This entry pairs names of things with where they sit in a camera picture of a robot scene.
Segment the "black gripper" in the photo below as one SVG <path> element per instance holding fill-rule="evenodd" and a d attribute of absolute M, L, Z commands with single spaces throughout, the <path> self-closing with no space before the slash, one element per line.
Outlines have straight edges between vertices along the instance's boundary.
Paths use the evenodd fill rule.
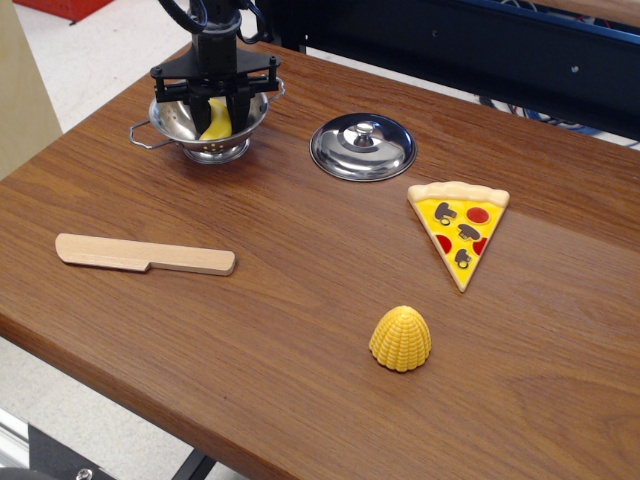
<path fill-rule="evenodd" d="M 211 124 L 209 97 L 227 97 L 232 132 L 246 128 L 251 99 L 279 89 L 277 69 L 281 60 L 264 53 L 243 50 L 232 37 L 201 36 L 180 57 L 153 67 L 155 99 L 159 103 L 189 103 L 198 135 Z"/>

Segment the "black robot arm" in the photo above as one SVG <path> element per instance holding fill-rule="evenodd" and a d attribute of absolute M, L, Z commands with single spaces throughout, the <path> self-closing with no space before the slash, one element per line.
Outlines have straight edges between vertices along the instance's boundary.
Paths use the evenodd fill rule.
<path fill-rule="evenodd" d="M 161 6 L 192 35 L 192 43 L 181 57 L 151 69 L 156 101 L 183 102 L 202 134 L 211 123 L 209 100 L 223 97 L 232 132 L 245 130 L 251 100 L 278 89 L 280 59 L 237 47 L 238 41 L 255 44 L 267 37 L 262 12 L 250 1 L 191 1 L 188 9 L 163 1 Z"/>

